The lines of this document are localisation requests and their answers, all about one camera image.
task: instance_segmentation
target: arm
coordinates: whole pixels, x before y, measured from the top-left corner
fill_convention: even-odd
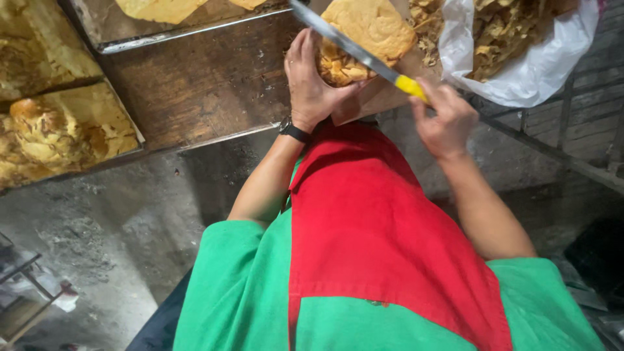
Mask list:
[[[492,190],[466,149],[478,113],[449,86],[434,88],[419,80],[435,117],[425,104],[411,97],[416,128],[436,158],[457,202],[459,220],[477,253],[485,260],[536,257],[526,231]]]
[[[312,133],[318,122],[326,119],[331,111],[362,86],[352,84],[335,89],[325,84],[314,62],[314,47],[318,39],[312,30],[302,30],[284,60],[293,125],[307,133]],[[302,142],[291,136],[278,136],[238,193],[228,220],[252,220],[268,227],[281,209],[303,147]]]

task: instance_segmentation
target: knife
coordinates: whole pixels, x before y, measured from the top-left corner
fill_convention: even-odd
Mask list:
[[[370,52],[351,40],[348,36],[337,30],[334,26],[331,26],[321,16],[310,10],[299,0],[290,0],[290,6],[293,8],[295,16],[301,22],[304,22],[320,35],[336,43],[336,45],[341,47],[351,56],[355,57],[359,62],[368,66],[383,78],[389,80],[400,90],[408,94],[412,94],[413,96],[417,96],[426,104],[429,104],[427,97],[422,91],[421,85],[414,79],[411,79],[404,74],[399,74],[394,69],[390,69],[390,67],[383,63],[382,60],[376,58]]]

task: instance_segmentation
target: red apron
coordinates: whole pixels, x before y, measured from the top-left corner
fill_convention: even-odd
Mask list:
[[[381,132],[323,129],[290,190],[291,348],[301,298],[342,296],[401,305],[479,350],[512,350],[496,276]]]

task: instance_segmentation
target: plastic bag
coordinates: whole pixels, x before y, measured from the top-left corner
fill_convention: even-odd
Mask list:
[[[576,11],[555,18],[553,32],[542,43],[481,83],[465,77],[472,72],[474,53],[473,0],[446,0],[442,15],[445,26],[438,50],[443,80],[510,107],[533,107],[555,94],[589,50],[599,18],[597,0],[579,0]]]

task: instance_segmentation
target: baking tray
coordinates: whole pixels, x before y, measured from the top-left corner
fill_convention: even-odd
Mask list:
[[[253,11],[228,0],[208,0],[180,24],[170,24],[127,16],[115,0],[65,1],[70,2],[92,47],[101,54],[156,44],[290,11],[288,0],[268,0]]]

